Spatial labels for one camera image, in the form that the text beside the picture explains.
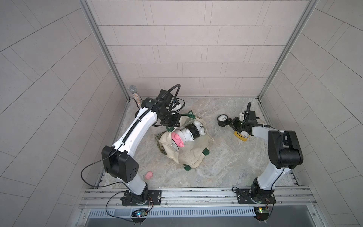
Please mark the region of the beige canvas tote bag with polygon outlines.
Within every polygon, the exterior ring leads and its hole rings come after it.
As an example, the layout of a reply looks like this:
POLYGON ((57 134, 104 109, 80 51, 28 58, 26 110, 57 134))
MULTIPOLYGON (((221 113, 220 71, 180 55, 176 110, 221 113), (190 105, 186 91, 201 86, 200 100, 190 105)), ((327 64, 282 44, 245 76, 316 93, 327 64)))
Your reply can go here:
POLYGON ((193 111, 182 114, 179 127, 166 127, 156 136, 160 151, 176 164, 190 171, 200 166, 210 154, 214 139, 206 128, 207 123, 193 111))

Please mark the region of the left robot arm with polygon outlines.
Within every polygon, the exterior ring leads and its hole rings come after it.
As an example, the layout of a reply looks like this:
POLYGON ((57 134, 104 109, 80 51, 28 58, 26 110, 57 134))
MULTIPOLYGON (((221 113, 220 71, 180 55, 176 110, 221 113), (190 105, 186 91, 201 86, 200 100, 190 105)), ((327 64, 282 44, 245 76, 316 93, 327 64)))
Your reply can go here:
POLYGON ((178 98, 146 98, 122 137, 112 146, 105 146, 101 152, 102 162, 109 175, 122 180, 128 188, 131 201, 143 205, 148 200, 148 185, 138 174, 139 164, 133 158, 146 132, 158 120, 162 126, 178 127, 179 111, 185 107, 178 98))

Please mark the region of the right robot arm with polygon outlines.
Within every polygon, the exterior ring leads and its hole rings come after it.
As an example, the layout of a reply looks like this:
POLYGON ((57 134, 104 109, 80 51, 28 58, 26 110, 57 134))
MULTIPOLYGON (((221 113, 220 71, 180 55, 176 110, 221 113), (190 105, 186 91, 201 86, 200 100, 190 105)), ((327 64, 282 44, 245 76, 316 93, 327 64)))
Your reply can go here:
POLYGON ((246 132, 250 136, 268 142, 269 163, 263 173, 254 179, 249 197, 254 203, 275 203, 275 184, 290 170, 303 163, 303 153, 294 131, 278 130, 270 125, 258 124, 255 117, 247 114, 240 121, 235 117, 229 123, 237 133, 246 132))

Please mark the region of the black twin-bell alarm clock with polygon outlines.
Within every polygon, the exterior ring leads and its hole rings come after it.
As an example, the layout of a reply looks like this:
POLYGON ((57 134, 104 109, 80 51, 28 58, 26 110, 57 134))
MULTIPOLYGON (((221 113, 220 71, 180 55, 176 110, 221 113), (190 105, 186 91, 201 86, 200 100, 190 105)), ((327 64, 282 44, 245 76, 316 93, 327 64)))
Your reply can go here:
POLYGON ((230 124, 230 118, 226 114, 221 114, 217 117, 217 124, 220 127, 227 127, 230 124))

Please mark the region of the yellow square alarm clock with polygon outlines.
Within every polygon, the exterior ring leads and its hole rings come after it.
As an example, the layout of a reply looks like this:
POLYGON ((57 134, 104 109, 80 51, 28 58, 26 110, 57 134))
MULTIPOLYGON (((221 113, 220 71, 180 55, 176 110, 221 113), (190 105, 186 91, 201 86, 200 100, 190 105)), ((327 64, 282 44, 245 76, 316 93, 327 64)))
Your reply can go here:
POLYGON ((246 142, 248 140, 248 138, 249 138, 249 134, 246 131, 242 131, 242 132, 235 131, 234 135, 238 139, 240 139, 241 141, 244 141, 244 142, 246 142))

